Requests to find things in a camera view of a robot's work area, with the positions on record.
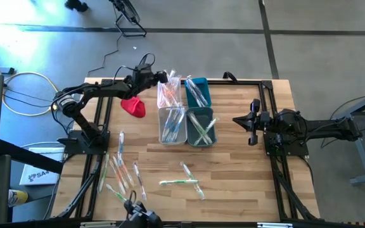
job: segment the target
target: red cloth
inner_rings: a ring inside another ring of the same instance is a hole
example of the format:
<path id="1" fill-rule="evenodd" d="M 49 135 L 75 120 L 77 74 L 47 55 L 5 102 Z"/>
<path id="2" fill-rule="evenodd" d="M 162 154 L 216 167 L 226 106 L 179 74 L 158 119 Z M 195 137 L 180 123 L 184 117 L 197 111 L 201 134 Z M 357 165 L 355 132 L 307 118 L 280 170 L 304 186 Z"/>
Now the red cloth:
<path id="1" fill-rule="evenodd" d="M 121 100 L 121 107 L 134 117 L 143 118 L 146 115 L 144 103 L 138 97 L 133 97 L 128 100 Z"/>

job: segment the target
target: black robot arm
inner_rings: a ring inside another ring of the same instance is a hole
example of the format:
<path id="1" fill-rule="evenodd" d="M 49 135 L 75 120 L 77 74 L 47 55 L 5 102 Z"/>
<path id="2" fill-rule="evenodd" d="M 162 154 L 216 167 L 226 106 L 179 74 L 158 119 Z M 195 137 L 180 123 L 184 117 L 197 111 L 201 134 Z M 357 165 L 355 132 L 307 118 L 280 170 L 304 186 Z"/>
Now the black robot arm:
<path id="1" fill-rule="evenodd" d="M 81 113 L 81 109 L 86 106 L 91 98 L 115 97 L 130 99 L 145 89 L 157 85 L 157 82 L 167 82 L 167 74 L 165 72 L 153 73 L 151 65 L 145 63 L 145 61 L 141 61 L 132 70 L 133 74 L 131 76 L 128 75 L 121 82 L 115 83 L 114 80 L 107 80 L 102 84 L 97 82 L 95 84 L 83 83 L 76 87 L 65 88 L 56 93 L 54 104 L 65 116 L 74 119 L 78 123 L 82 130 L 82 137 L 87 145 L 103 143 L 102 130 L 99 130 L 96 124 L 88 122 Z M 83 96 L 79 102 L 76 102 L 72 97 L 73 94 L 82 94 Z"/>
<path id="2" fill-rule="evenodd" d="M 260 101 L 254 99 L 250 105 L 250 113 L 233 121 L 251 132 L 249 145 L 258 143 L 256 130 L 276 133 L 275 143 L 291 144 L 295 141 L 306 143 L 309 139 L 334 137 L 340 140 L 356 141 L 362 137 L 355 122 L 350 118 L 337 120 L 306 120 L 299 111 L 284 109 L 276 117 L 271 118 L 268 111 L 260 110 Z"/>

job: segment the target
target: concrete floor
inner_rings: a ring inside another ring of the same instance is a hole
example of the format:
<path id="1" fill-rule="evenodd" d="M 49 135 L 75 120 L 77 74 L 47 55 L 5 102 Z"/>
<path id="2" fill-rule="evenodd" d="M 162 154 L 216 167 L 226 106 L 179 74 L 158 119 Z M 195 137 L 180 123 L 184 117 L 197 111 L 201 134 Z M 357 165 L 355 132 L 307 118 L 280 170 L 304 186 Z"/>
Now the concrete floor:
<path id="1" fill-rule="evenodd" d="M 0 23 L 113 27 L 115 18 L 106 0 L 87 1 L 92 10 L 83 14 L 65 9 L 64 1 L 59 0 L 0 1 L 4 2 L 0 5 Z M 132 3 L 147 28 L 263 28 L 257 0 L 134 0 Z M 265 0 L 265 3 L 270 29 L 365 30 L 365 1 Z M 118 36 L 99 32 L 21 32 L 13 26 L 0 26 L 0 66 L 43 73 L 60 89 L 74 86 L 84 81 L 88 70 L 101 66 L 104 54 L 116 49 Z M 328 118 L 343 102 L 365 95 L 365 36 L 272 35 L 272 46 L 279 77 L 290 80 L 295 105 L 305 118 Z M 228 70 L 237 78 L 272 78 L 263 34 L 153 33 L 145 39 L 122 38 L 119 50 L 106 59 L 105 69 L 90 76 L 112 76 L 120 65 L 134 66 L 144 53 L 152 52 L 157 57 L 154 70 L 175 68 L 183 75 L 208 78 L 219 78 Z M 45 81 L 33 76 L 17 78 L 11 86 L 41 98 L 54 96 Z M 10 104 L 29 113 L 40 111 L 13 101 Z M 51 115 L 28 118 L 3 107 L 1 139 L 23 145 L 54 141 L 62 136 L 64 133 Z M 334 142 L 324 149 L 319 149 L 319 145 L 320 141 L 308 142 L 321 217 L 329 221 L 365 221 L 365 184 L 349 184 L 351 177 L 364 173 L 354 144 Z M 15 163 L 12 170 L 11 181 L 17 184 L 22 166 Z M 26 190 L 37 192 L 34 198 L 40 198 L 51 187 Z M 16 207 L 14 220 L 41 219 L 47 203 L 44 198 Z"/>

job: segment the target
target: wooden table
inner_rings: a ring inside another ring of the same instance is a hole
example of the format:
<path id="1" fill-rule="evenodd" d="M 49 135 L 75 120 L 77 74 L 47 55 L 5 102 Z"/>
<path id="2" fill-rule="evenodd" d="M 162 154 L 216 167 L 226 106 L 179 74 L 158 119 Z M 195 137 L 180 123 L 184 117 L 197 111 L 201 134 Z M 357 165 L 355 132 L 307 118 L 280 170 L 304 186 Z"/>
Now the wooden table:
<path id="1" fill-rule="evenodd" d="M 101 78 L 86 78 L 86 82 L 101 82 Z M 273 80 L 278 110 L 295 109 L 288 80 Z M 278 221 L 278 209 L 271 164 L 265 155 L 264 142 L 259 136 L 256 146 L 248 145 L 249 133 L 232 121 L 233 117 L 246 115 L 250 103 L 259 98 L 259 90 L 252 85 L 210 85 L 218 142 L 210 148 L 193 148 L 188 144 L 164 146 L 158 142 L 157 88 L 142 92 L 146 116 L 135 118 L 121 109 L 120 100 L 114 99 L 110 116 L 111 154 L 118 149 L 118 135 L 125 132 L 124 160 L 132 176 L 132 162 L 139 162 L 140 172 L 148 195 L 143 201 L 148 210 L 156 212 L 163 221 L 253 222 Z M 186 103 L 185 89 L 181 89 Z M 83 115 L 93 121 L 96 103 L 92 99 L 83 109 Z M 101 121 L 106 110 L 103 102 Z M 66 162 L 54 201 L 52 215 L 57 215 L 68 205 L 80 188 L 86 156 L 77 155 Z M 184 161 L 193 175 L 200 179 L 206 199 L 199 200 L 192 185 L 159 186 L 162 180 L 185 179 L 179 163 Z M 297 157 L 289 157 L 293 189 L 311 211 L 319 211 L 307 165 Z M 118 189 L 116 178 L 108 166 L 106 182 Z M 139 186 L 134 188 L 141 199 Z M 288 199 L 285 199 L 289 214 Z M 84 211 L 89 200 L 84 202 Z M 98 194 L 94 220 L 123 220 L 123 204 L 105 187 Z"/>

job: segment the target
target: green toothbrush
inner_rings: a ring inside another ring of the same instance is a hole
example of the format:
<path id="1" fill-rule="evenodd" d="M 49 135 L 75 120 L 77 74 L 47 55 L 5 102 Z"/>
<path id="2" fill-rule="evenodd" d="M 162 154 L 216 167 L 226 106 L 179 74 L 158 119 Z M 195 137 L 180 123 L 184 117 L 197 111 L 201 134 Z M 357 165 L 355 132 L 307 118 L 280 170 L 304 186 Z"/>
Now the green toothbrush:
<path id="1" fill-rule="evenodd" d="M 160 185 L 167 184 L 197 184 L 198 180 L 162 180 L 159 182 Z"/>
<path id="2" fill-rule="evenodd" d="M 120 199 L 123 203 L 125 203 L 126 199 L 117 191 L 113 190 L 112 186 L 109 184 L 106 184 L 106 188 L 109 189 L 111 192 L 115 193 L 116 196 L 118 196 L 118 199 Z"/>

